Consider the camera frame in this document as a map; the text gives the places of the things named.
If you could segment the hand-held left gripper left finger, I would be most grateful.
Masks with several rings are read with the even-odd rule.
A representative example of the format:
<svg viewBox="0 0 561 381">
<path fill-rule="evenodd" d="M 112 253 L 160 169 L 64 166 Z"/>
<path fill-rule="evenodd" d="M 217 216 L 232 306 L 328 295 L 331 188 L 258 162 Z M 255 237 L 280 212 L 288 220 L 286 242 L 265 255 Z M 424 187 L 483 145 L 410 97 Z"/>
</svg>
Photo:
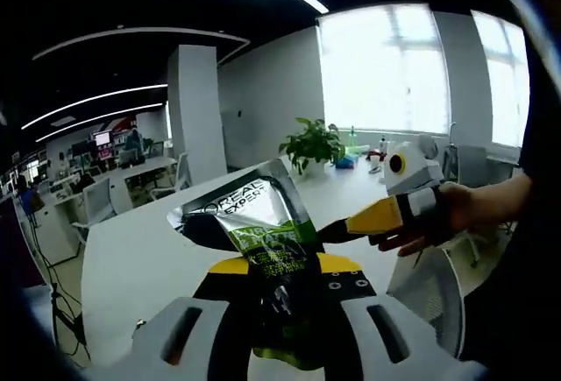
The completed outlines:
<svg viewBox="0 0 561 381">
<path fill-rule="evenodd" d="M 132 380 L 246 380 L 257 299 L 246 259 L 209 269 L 133 336 Z"/>
</svg>

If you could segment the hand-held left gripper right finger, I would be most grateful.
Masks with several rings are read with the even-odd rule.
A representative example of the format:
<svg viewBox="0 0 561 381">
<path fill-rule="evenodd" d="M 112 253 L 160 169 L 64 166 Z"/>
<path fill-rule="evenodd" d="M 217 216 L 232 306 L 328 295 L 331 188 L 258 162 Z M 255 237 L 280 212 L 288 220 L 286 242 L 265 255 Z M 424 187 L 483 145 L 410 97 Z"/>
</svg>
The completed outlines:
<svg viewBox="0 0 561 381">
<path fill-rule="evenodd" d="M 463 300 L 446 254 L 398 259 L 386 293 L 350 259 L 318 257 L 334 300 L 325 379 L 462 379 Z"/>
</svg>

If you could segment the person's right hand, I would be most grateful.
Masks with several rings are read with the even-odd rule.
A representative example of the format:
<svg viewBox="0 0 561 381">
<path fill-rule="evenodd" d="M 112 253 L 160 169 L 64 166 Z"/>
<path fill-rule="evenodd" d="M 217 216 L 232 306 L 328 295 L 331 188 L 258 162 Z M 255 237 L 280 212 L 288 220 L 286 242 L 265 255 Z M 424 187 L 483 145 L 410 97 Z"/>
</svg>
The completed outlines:
<svg viewBox="0 0 561 381">
<path fill-rule="evenodd" d="M 438 218 L 401 227 L 384 235 L 378 245 L 380 251 L 398 249 L 400 257 L 406 257 L 431 246 L 438 246 L 458 232 L 473 226 L 472 194 L 469 187 L 446 182 L 438 188 L 444 198 L 444 214 Z"/>
</svg>

